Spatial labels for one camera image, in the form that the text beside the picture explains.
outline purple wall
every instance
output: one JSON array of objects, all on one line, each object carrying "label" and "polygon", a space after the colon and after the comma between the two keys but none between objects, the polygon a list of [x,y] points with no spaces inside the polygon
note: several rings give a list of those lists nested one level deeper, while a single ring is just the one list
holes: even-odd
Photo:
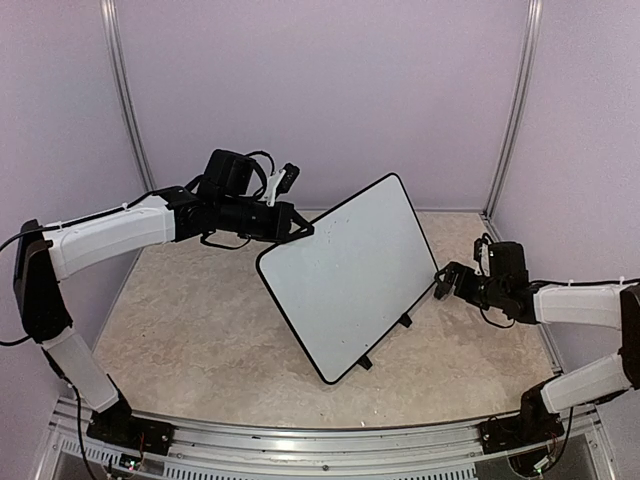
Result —
[{"label": "purple wall", "polygon": [[[0,3],[0,240],[25,220],[78,217],[141,193],[120,115],[97,0]],[[0,255],[0,338],[21,330]],[[63,285],[78,330],[92,344],[132,256]],[[26,478],[61,382],[33,343],[0,348],[0,477]]]},{"label": "purple wall", "polygon": [[[545,2],[531,89],[496,215],[536,278],[640,274],[640,4]],[[555,327],[567,368],[620,346]],[[600,407],[623,478],[640,473],[640,394]]]},{"label": "purple wall", "polygon": [[482,209],[527,2],[119,2],[127,73],[159,185],[215,147],[265,149],[327,207],[389,171],[418,207]]}]

